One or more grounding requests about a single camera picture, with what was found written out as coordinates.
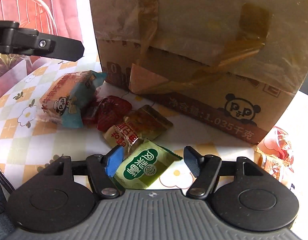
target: panda logo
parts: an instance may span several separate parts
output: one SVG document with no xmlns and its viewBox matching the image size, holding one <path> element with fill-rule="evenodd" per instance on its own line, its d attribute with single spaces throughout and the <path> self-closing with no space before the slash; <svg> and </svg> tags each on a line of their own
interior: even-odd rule
<svg viewBox="0 0 308 240">
<path fill-rule="evenodd" d="M 243 98 L 236 98 L 234 94 L 227 94 L 225 99 L 227 102 L 224 108 L 218 108 L 218 110 L 224 112 L 225 116 L 231 116 L 244 124 L 257 126 L 252 120 L 261 111 L 259 105 L 253 105 Z"/>
<path fill-rule="evenodd" d="M 60 97 L 58 100 L 54 102 L 54 109 L 56 110 L 57 113 L 63 115 L 66 108 L 69 106 L 69 102 L 70 102 L 69 96 Z"/>
</svg>

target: green snack package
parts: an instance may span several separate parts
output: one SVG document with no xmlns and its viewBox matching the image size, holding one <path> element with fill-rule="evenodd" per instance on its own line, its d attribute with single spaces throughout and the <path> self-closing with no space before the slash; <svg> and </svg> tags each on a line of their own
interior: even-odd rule
<svg viewBox="0 0 308 240">
<path fill-rule="evenodd" d="M 147 140 L 122 162 L 114 178 L 124 188 L 146 189 L 174 161 L 181 159 L 168 149 Z"/>
</svg>

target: flower pattern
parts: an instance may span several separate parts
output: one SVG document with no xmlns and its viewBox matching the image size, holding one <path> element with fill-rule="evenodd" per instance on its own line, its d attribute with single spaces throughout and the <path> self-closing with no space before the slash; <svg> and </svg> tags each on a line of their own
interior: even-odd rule
<svg viewBox="0 0 308 240">
<path fill-rule="evenodd" d="M 160 182 L 165 187 L 189 188 L 194 177 L 184 160 L 174 162 L 160 177 Z"/>
<path fill-rule="evenodd" d="M 22 91 L 20 93 L 17 93 L 17 96 L 14 96 L 13 99 L 18 100 L 18 99 L 23 98 L 23 97 L 24 97 L 24 92 Z"/>
<path fill-rule="evenodd" d="M 58 62 L 58 64 L 66 64 L 68 62 L 71 62 L 71 61 L 69 61 L 69 60 L 62 60 L 61 62 Z"/>
<path fill-rule="evenodd" d="M 27 128 L 30 128 L 30 122 L 34 120 L 37 109 L 37 106 L 35 106 L 34 103 L 35 99 L 32 100 L 29 106 L 26 107 L 22 114 L 18 117 L 17 122 L 20 123 L 20 126 L 27 126 Z"/>
<path fill-rule="evenodd" d="M 35 75 L 30 75 L 30 76 L 27 76 L 27 78 L 25 78 L 25 82 L 26 83 L 29 83 L 30 81 L 32 81 L 36 76 Z"/>
</svg>

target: metal bolt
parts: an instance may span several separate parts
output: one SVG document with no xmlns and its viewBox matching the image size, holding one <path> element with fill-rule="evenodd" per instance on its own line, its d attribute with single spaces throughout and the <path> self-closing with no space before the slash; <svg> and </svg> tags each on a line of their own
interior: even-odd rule
<svg viewBox="0 0 308 240">
<path fill-rule="evenodd" d="M 101 192 L 105 196 L 114 196 L 117 194 L 117 190 L 112 187 L 104 188 Z"/>
<path fill-rule="evenodd" d="M 190 190 L 190 194 L 193 196 L 203 196 L 205 194 L 205 189 L 201 187 L 195 187 Z"/>
<path fill-rule="evenodd" d="M 39 42 L 39 46 L 40 46 L 41 48 L 44 48 L 44 47 L 46 46 L 46 41 L 41 40 L 41 41 Z"/>
</svg>

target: dark fabric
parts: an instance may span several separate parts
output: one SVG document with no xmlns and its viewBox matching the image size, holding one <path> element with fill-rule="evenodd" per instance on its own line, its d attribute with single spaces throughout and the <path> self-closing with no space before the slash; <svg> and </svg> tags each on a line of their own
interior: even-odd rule
<svg viewBox="0 0 308 240">
<path fill-rule="evenodd" d="M 6 198 L 0 184 L 0 240 L 9 235 L 15 228 L 6 213 Z"/>
</svg>

